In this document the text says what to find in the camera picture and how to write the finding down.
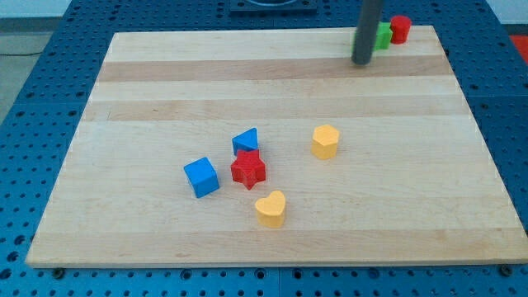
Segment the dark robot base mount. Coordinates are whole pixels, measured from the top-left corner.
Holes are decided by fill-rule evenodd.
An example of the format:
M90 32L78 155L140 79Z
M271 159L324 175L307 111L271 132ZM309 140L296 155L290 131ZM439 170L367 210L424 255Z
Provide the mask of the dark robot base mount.
M318 0L228 0L231 13L239 12L314 12Z

